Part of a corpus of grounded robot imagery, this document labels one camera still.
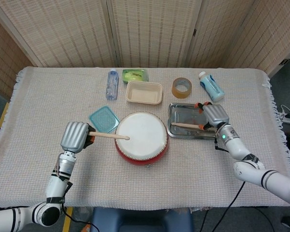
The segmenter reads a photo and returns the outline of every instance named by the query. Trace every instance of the packing tape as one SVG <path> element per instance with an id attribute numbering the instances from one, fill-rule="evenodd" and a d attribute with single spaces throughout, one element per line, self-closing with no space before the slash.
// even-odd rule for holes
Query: packing tape
<path id="1" fill-rule="evenodd" d="M 177 86 L 185 86 L 187 91 L 179 91 Z M 187 78 L 179 77 L 173 82 L 172 93 L 176 98 L 186 98 L 190 95 L 192 84 Z"/>

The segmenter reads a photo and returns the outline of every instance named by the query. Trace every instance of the drumstick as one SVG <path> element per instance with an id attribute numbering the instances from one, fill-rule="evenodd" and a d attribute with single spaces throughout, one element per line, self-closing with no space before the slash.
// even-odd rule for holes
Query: drumstick
<path id="1" fill-rule="evenodd" d="M 186 123 L 176 123 L 172 122 L 172 126 L 178 126 L 178 127 L 187 127 L 187 128 L 194 128 L 194 129 L 200 129 L 198 125 L 194 124 L 186 124 Z M 208 131 L 215 131 L 214 128 L 208 128 Z"/>
<path id="2" fill-rule="evenodd" d="M 118 134 L 107 134 L 107 133 L 101 133 L 101 132 L 93 132 L 90 131 L 88 133 L 90 136 L 97 136 L 97 137 L 105 137 L 105 138 L 112 138 L 112 139 L 125 139 L 125 140 L 130 140 L 130 137 L 128 136 L 122 136 Z"/>

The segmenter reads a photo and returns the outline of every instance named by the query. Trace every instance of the metal tray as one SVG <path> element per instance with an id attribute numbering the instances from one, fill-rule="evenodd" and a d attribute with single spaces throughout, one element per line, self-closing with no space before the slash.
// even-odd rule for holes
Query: metal tray
<path id="1" fill-rule="evenodd" d="M 194 104 L 171 103 L 168 107 L 167 133 L 173 138 L 183 139 L 214 139 L 215 133 L 172 126 L 171 123 L 203 124 L 207 123 L 204 114 L 199 113 L 199 108 L 194 108 Z"/>

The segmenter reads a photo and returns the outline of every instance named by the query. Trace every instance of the teal plastic lid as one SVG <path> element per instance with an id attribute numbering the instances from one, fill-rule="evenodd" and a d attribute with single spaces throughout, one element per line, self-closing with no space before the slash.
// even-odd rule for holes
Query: teal plastic lid
<path id="1" fill-rule="evenodd" d="M 108 107 L 103 106 L 102 108 L 95 111 L 89 116 L 94 128 L 98 132 L 110 133 L 119 125 L 119 119 L 117 115 Z"/>

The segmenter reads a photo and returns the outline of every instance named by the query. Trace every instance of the drum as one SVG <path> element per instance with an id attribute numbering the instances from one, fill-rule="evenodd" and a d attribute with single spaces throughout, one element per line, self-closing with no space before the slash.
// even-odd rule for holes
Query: drum
<path id="1" fill-rule="evenodd" d="M 127 116 L 119 123 L 116 134 L 130 137 L 130 140 L 115 139 L 115 144 L 119 154 L 132 164 L 154 163 L 167 149 L 165 125 L 150 113 L 137 112 Z"/>

